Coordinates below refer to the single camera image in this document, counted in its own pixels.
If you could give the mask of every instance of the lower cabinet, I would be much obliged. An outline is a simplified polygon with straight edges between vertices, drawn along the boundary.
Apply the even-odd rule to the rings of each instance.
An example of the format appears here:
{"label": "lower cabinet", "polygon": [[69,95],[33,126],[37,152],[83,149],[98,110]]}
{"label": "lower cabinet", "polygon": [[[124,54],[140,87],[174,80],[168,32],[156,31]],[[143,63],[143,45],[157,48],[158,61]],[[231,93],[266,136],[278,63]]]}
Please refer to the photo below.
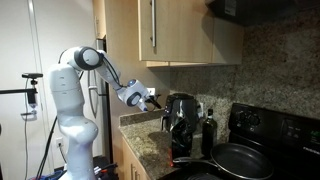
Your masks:
{"label": "lower cabinet", "polygon": [[122,138],[124,179],[125,180],[150,180],[145,169],[134,155],[130,146]]}

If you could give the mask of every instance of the pot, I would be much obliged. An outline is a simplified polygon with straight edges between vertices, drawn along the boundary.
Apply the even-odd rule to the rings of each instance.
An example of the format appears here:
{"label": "pot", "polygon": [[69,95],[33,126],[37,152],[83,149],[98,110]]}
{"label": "pot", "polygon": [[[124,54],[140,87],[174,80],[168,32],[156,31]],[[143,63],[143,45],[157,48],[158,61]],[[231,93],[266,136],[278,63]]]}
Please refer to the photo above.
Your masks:
{"label": "pot", "polygon": [[215,166],[237,179],[264,180],[273,175],[273,165],[260,152],[244,145],[223,143],[211,149],[211,160],[180,157],[174,163],[201,162]]}

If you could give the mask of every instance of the stove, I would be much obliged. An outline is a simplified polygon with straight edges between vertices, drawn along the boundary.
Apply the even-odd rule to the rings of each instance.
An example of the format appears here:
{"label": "stove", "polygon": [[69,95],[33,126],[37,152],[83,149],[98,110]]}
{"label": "stove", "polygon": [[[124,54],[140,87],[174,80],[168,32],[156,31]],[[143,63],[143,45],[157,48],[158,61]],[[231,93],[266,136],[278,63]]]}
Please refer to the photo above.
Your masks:
{"label": "stove", "polygon": [[[274,166],[271,180],[320,179],[320,120],[234,103],[229,142],[264,154]],[[205,163],[189,163],[160,180],[232,177]]]}

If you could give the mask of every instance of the black bottle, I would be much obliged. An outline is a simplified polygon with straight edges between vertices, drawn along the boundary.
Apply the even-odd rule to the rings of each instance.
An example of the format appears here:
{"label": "black bottle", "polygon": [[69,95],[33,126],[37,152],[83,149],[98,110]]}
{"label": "black bottle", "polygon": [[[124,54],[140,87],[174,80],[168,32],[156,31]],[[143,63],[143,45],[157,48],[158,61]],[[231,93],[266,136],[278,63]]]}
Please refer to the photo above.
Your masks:
{"label": "black bottle", "polygon": [[208,109],[208,117],[202,123],[201,153],[205,157],[211,157],[211,149],[217,144],[217,122],[212,116],[213,109]]}

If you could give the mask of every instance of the kitchen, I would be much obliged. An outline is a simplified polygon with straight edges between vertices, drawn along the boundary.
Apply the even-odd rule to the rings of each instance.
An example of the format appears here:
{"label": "kitchen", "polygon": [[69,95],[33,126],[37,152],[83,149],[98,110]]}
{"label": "kitchen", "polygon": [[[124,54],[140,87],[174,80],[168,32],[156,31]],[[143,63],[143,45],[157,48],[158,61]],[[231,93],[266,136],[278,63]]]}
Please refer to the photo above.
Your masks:
{"label": "kitchen", "polygon": [[[219,142],[227,139],[226,120],[233,102],[319,117],[319,8],[245,28],[241,65],[148,69],[145,62],[139,61],[137,2],[105,3],[108,53],[119,63],[122,81],[134,77],[156,87],[162,94],[161,105],[169,93],[194,95],[204,102],[204,109],[213,108],[220,120]],[[110,101],[114,105],[114,162],[119,163],[121,173],[122,134],[118,119],[139,110],[126,107],[113,92]]]}
{"label": "kitchen", "polygon": [[[29,179],[35,177],[46,151],[46,143],[52,125],[54,124],[56,110],[49,88],[48,69],[57,64],[59,56],[64,50],[74,46],[96,47],[97,34],[95,31],[95,18],[93,13],[93,2],[87,0],[75,1],[38,1],[38,0],[15,0],[6,1],[1,4],[1,72],[3,74],[1,90],[21,89],[25,84],[23,73],[43,73],[43,78],[38,78],[36,89],[38,91],[38,106],[35,108],[36,116],[28,116],[30,122],[25,123],[21,113],[26,113],[25,96],[20,94],[1,95],[1,154],[0,167],[1,178],[3,179]],[[165,96],[168,92],[169,77],[165,72],[150,72],[145,68],[144,62],[139,62],[137,56],[132,54],[131,37],[123,39],[129,34],[116,30],[115,42],[108,38],[110,44],[119,42],[123,51],[118,51],[117,46],[110,46],[108,49],[112,54],[113,47],[120,56],[112,55],[112,59],[119,61],[117,65],[122,72],[121,82],[126,84],[128,80],[136,78],[148,84],[149,87],[161,89]],[[85,95],[84,114],[88,119],[92,119],[99,127],[99,133],[93,142],[93,156],[107,155],[109,149],[105,148],[103,136],[102,107],[98,108],[98,115],[95,118],[90,107],[87,75],[82,77],[82,89]],[[117,95],[112,94],[113,108],[112,122],[113,136],[121,136],[118,130],[118,119],[121,115],[140,112],[137,107],[127,107],[119,102]],[[114,162],[119,162],[118,171],[121,173],[122,154],[121,146],[117,146],[117,139],[114,139]],[[58,126],[54,128],[50,148],[46,163],[43,167],[43,175],[54,172],[55,169],[65,165],[64,153],[68,148],[68,139],[59,131]]]}
{"label": "kitchen", "polygon": [[213,108],[219,142],[233,102],[319,117],[319,8],[246,27],[242,53],[241,65],[170,68],[170,93]]}

